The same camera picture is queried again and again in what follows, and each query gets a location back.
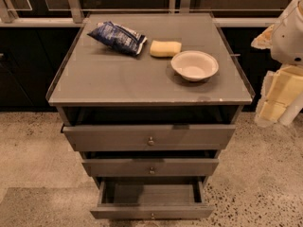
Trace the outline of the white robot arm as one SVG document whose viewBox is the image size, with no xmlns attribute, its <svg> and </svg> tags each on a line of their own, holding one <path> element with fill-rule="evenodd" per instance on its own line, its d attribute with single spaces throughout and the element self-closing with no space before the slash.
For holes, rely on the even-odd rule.
<svg viewBox="0 0 303 227">
<path fill-rule="evenodd" d="M 292 0 L 251 46 L 269 49 L 271 57 L 281 63 L 264 77 L 255 122 L 262 127 L 288 126 L 303 109 L 303 0 Z"/>
</svg>

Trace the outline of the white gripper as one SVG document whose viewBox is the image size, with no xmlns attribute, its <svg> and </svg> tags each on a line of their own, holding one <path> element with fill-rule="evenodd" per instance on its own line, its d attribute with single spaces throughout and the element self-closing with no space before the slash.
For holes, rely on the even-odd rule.
<svg viewBox="0 0 303 227">
<path fill-rule="evenodd" d="M 255 122 L 260 127 L 290 126 L 303 109 L 303 67 L 296 66 L 303 65 L 303 0 L 292 0 L 251 46 L 271 48 L 272 58 L 283 63 L 276 72 L 268 71 L 262 82 Z"/>
</svg>

